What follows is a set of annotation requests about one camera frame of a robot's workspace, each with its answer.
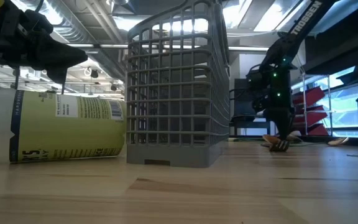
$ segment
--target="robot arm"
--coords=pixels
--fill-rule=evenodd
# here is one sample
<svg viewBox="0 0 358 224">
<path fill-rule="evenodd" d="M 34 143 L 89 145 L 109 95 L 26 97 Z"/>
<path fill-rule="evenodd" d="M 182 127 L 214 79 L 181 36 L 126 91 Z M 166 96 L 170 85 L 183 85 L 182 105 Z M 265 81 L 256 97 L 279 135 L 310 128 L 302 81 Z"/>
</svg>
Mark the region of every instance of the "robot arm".
<svg viewBox="0 0 358 224">
<path fill-rule="evenodd" d="M 286 151 L 289 146 L 286 138 L 295 117 L 290 85 L 290 70 L 294 66 L 291 63 L 302 41 L 335 2 L 336 0 L 312 0 L 290 31 L 269 48 L 259 71 L 247 76 L 248 83 L 251 84 L 249 88 L 267 92 L 253 102 L 253 108 L 256 112 L 263 111 L 263 116 L 273 121 L 280 133 L 281 141 L 273 145 L 271 151 Z"/>
<path fill-rule="evenodd" d="M 53 40 L 53 26 L 38 12 L 18 9 L 10 0 L 0 0 L 0 65 L 46 70 L 63 84 L 67 68 L 84 62 L 84 51 Z"/>
</svg>

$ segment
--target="white label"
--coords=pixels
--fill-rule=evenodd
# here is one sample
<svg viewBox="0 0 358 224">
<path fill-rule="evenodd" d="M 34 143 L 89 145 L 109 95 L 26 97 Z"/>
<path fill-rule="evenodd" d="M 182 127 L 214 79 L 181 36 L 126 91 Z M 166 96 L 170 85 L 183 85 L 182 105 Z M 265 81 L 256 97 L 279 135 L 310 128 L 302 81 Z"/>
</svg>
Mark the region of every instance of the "white label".
<svg viewBox="0 0 358 224">
<path fill-rule="evenodd" d="M 77 118 L 78 117 L 77 97 L 56 95 L 56 117 Z"/>
<path fill-rule="evenodd" d="M 110 103 L 111 119 L 122 121 L 124 118 L 122 117 L 121 105 L 116 101 L 109 101 L 109 103 Z"/>
</svg>

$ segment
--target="barcode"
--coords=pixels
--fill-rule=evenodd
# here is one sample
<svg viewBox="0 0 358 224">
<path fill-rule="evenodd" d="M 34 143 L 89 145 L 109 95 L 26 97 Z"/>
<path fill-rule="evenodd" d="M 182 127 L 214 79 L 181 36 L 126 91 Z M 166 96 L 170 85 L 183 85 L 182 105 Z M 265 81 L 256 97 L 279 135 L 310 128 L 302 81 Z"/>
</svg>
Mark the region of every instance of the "barcode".
<svg viewBox="0 0 358 224">
<path fill-rule="evenodd" d="M 122 119 L 122 111 L 121 107 L 118 102 L 116 101 L 109 101 L 110 108 L 111 108 L 111 117 Z"/>
</svg>

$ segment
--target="wood grain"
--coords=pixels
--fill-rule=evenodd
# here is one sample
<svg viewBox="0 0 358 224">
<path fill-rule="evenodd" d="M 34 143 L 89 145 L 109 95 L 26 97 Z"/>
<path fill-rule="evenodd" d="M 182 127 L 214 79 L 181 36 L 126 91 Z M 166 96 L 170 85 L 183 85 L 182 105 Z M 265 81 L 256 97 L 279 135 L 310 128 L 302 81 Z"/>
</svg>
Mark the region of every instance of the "wood grain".
<svg viewBox="0 0 358 224">
<path fill-rule="evenodd" d="M 0 164 L 0 223 L 358 223 L 358 157 L 346 154 L 358 148 L 230 142 L 207 169 Z"/>
</svg>

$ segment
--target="red shelf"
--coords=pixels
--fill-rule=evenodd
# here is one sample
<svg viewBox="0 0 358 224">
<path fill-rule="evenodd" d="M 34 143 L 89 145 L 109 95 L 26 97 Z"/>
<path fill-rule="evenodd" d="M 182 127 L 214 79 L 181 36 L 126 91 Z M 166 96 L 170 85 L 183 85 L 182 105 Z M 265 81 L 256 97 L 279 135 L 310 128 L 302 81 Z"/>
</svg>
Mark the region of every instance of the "red shelf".
<svg viewBox="0 0 358 224">
<path fill-rule="evenodd" d="M 324 96 L 325 94 L 320 86 L 306 90 L 306 107 L 314 105 L 317 101 L 323 99 Z M 303 105 L 303 92 L 294 94 L 292 96 L 292 102 L 294 105 Z"/>
<path fill-rule="evenodd" d="M 299 129 L 302 135 L 306 135 L 305 127 Z M 310 136 L 328 136 L 327 129 L 323 124 L 314 124 L 311 127 L 308 127 L 308 135 Z"/>
<path fill-rule="evenodd" d="M 324 107 L 323 106 L 314 106 L 312 108 L 307 108 L 307 111 L 323 111 Z M 299 113 L 297 113 L 298 116 L 295 117 L 294 121 L 293 121 L 293 125 L 298 128 L 304 128 L 305 127 L 305 116 L 303 115 L 303 110 L 299 111 Z M 317 113 L 317 112 L 308 112 L 307 114 L 307 122 L 308 122 L 308 127 L 312 126 L 313 124 L 317 123 L 318 121 L 321 121 L 322 119 L 326 118 L 328 115 L 327 113 Z"/>
</svg>

